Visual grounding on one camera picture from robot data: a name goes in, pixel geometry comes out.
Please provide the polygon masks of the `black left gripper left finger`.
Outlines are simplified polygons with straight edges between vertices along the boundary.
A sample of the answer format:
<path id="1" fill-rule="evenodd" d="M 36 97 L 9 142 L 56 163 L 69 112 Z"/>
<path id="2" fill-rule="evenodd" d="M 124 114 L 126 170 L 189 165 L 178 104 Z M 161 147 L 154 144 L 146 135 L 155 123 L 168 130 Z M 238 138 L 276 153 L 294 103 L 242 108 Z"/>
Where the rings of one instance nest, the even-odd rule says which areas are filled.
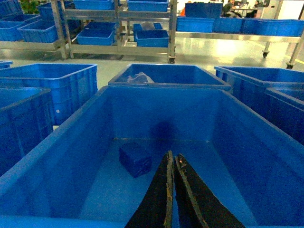
<path id="1" fill-rule="evenodd" d="M 173 214 L 174 162 L 167 151 L 126 228 L 171 228 Z"/>

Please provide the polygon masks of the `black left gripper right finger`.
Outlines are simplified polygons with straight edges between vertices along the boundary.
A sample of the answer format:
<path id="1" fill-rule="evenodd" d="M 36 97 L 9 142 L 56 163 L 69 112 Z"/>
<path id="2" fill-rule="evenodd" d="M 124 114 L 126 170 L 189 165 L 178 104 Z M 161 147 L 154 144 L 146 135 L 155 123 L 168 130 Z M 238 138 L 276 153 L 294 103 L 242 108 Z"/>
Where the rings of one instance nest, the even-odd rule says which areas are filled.
<path id="1" fill-rule="evenodd" d="M 181 228 L 243 228 L 182 154 L 175 156 L 174 184 Z"/>

